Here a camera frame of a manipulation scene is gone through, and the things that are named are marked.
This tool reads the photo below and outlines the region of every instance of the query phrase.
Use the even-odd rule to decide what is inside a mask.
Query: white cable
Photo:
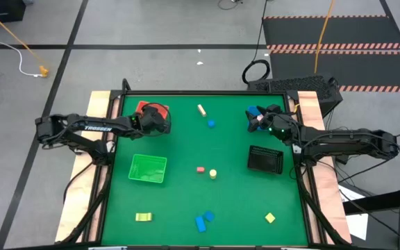
[[[22,54],[21,54],[21,51],[19,51],[19,49],[16,49],[16,48],[10,46],[9,44],[5,44],[3,42],[0,42],[0,44],[4,45],[6,47],[9,47],[9,48],[15,50],[16,52],[18,52],[18,54],[19,54],[19,71],[21,73],[25,74],[26,76],[33,76],[33,77],[39,77],[40,76],[39,74],[27,74],[26,72],[22,71],[22,69],[21,69],[21,66],[22,66]]]

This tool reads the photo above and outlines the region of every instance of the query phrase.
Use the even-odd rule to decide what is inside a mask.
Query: red object
[[[148,104],[148,103],[149,103],[148,101],[140,101],[140,102],[138,102],[138,106],[137,106],[137,109],[135,109],[135,111],[137,113],[141,114],[143,106]],[[157,108],[158,112],[161,114],[161,116],[163,116],[163,118],[166,119],[167,111],[162,106],[157,105],[157,104],[150,104],[150,106],[152,106],[154,108]]]

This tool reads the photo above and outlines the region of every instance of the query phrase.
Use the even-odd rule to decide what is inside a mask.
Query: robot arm
[[[169,133],[171,124],[153,106],[144,106],[142,113],[135,112],[126,117],[106,119],[98,117],[70,115],[51,115],[35,120],[37,140],[43,147],[53,148],[55,144],[67,145],[72,151],[85,151],[95,164],[106,165],[110,162],[110,153],[101,140],[89,140],[75,134],[77,131],[111,132],[117,136],[132,140],[149,135],[157,130]]]
[[[261,113],[259,116],[247,111],[248,131],[253,132],[258,127],[268,129],[286,145],[292,144],[295,156],[300,156],[306,164],[316,165],[324,156],[367,154],[388,160],[399,153],[396,137],[385,131],[365,128],[320,131],[295,121],[290,114],[282,113],[279,106],[258,106],[257,109]]]

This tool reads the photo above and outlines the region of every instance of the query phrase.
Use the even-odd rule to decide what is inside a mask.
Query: small cylinder
[[[203,106],[201,106],[201,104],[199,104],[199,105],[197,105],[197,108],[199,109],[201,116],[206,117],[206,111],[203,109]]]
[[[210,170],[209,177],[211,177],[211,179],[214,180],[217,177],[217,171],[215,171],[215,169]]]

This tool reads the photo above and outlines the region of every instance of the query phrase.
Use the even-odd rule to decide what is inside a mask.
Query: wooden table frame
[[[122,103],[120,103],[118,98],[114,99],[114,97],[121,93],[122,92],[120,91],[114,90],[112,92],[93,91],[86,115],[93,117],[106,117],[106,115],[110,113],[112,114],[111,118],[116,118],[122,113]],[[316,93],[299,92],[299,104],[301,122],[303,122],[305,126],[312,126],[321,130],[324,129],[324,123]],[[289,100],[289,105],[291,110],[294,109],[295,103],[293,100]],[[100,132],[83,131],[81,135],[91,140],[99,140],[102,136],[107,140],[113,139],[113,135],[110,133],[104,133],[103,135],[103,133]],[[76,156],[70,178],[79,173],[90,161],[91,158],[86,153],[81,156]],[[322,158],[321,161],[333,166],[333,161],[330,157]],[[62,210],[56,241],[66,238],[74,229],[75,225],[79,223],[80,219],[87,211],[89,204],[103,186],[106,171],[106,166],[92,166],[72,183],[67,192],[67,198]],[[318,163],[313,167],[311,172],[307,172],[304,175],[304,182],[308,191],[314,196],[314,198],[318,197],[315,199],[318,199],[321,211],[334,229],[336,229],[347,242],[351,242],[342,199],[339,193],[338,180],[334,170],[325,164]],[[103,216],[100,215],[103,214],[101,209],[105,207],[106,206],[98,207],[90,225],[88,226],[90,228],[88,231],[89,233],[84,233],[80,236],[78,241],[91,242],[101,238],[102,232],[99,230],[99,225],[103,224]],[[308,216],[310,224],[310,236],[308,236],[309,241],[313,243],[325,243],[326,241],[331,244],[331,239],[329,236],[322,233],[323,229],[319,226],[319,223],[309,206],[307,211],[304,212]]]

